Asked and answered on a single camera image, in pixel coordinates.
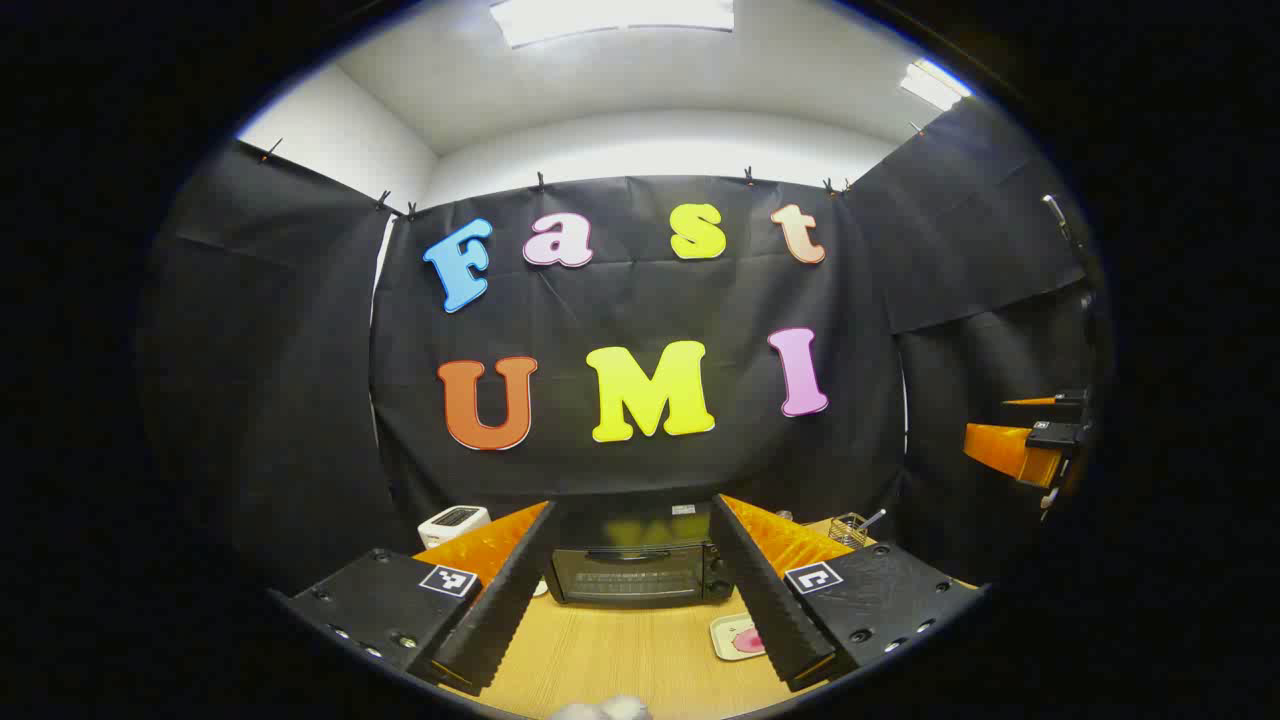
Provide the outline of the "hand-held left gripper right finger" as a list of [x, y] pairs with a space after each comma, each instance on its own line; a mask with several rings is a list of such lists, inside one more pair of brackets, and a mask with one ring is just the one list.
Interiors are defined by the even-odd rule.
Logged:
[[791, 691], [905, 655], [989, 593], [896, 544], [854, 548], [727, 495], [710, 501], [710, 537]]

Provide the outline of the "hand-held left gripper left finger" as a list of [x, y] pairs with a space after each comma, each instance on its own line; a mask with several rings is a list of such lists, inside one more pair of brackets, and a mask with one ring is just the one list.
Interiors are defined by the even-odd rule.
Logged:
[[524, 620], [556, 521], [544, 501], [415, 556], [370, 550], [283, 605], [374, 664], [476, 696]]

